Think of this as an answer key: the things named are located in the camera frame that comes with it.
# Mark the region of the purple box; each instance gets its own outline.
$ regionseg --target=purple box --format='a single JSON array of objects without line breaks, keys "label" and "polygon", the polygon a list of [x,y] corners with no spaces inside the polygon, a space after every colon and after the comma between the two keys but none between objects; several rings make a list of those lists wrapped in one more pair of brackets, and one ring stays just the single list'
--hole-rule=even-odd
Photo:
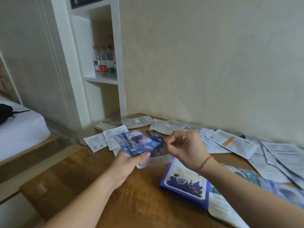
[{"label": "purple box", "polygon": [[208,211],[209,181],[187,169],[177,158],[169,164],[159,185]]}]

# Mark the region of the shelf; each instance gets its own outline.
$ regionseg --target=shelf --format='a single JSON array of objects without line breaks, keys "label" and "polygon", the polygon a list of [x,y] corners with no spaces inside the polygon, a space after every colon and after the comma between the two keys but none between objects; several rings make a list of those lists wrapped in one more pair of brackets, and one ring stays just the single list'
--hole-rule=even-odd
[{"label": "shelf", "polygon": [[90,76],[90,77],[84,77],[84,80],[85,81],[92,81],[92,82],[100,82],[100,83],[118,85],[118,81],[116,79],[113,79],[113,78],[106,78],[106,77],[96,78],[96,76]]},{"label": "shelf", "polygon": [[110,0],[103,0],[76,9],[72,9],[72,15],[83,17],[90,20],[111,22]]},{"label": "shelf", "polygon": [[104,123],[104,122],[99,122],[98,124],[96,124],[96,125],[94,126],[94,128],[99,129],[99,130],[102,130],[102,131],[111,130],[111,129],[114,129],[114,128],[116,128],[116,127],[117,127],[117,126],[110,125],[110,124],[107,124],[107,123]]}]

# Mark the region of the orange stripe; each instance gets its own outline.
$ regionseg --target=orange stripe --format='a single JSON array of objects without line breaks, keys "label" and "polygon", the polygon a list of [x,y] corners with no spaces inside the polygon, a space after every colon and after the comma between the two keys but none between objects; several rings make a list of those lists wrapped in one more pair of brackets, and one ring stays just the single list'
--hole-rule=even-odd
[{"label": "orange stripe", "polygon": [[231,142],[233,142],[233,140],[235,139],[235,137],[231,136],[227,141],[225,141],[222,146],[227,147],[227,145],[229,145]]}]

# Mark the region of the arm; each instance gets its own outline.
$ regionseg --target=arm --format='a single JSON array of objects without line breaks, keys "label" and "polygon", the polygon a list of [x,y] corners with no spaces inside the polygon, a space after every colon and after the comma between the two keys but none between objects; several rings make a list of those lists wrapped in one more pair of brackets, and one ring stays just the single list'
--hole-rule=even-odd
[{"label": "arm", "polygon": [[132,172],[134,167],[146,160],[149,152],[137,157],[129,157],[120,150],[111,166],[98,177],[67,207],[49,220],[44,228],[94,228],[112,194]]},{"label": "arm", "polygon": [[[166,139],[168,152],[187,168],[199,172],[210,157],[198,133],[174,131]],[[304,211],[236,175],[214,159],[204,165],[202,176],[224,196],[250,227],[304,227]]]}]

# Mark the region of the forearm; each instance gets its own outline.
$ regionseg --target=forearm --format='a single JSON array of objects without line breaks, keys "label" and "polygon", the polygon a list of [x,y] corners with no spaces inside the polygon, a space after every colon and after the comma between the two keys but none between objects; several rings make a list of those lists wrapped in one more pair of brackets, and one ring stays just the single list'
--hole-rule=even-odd
[{"label": "forearm", "polygon": [[304,227],[299,207],[241,178],[213,159],[203,176],[224,196],[250,227]]},{"label": "forearm", "polygon": [[93,228],[113,192],[110,174],[106,171],[74,201],[49,220],[44,228]]}]

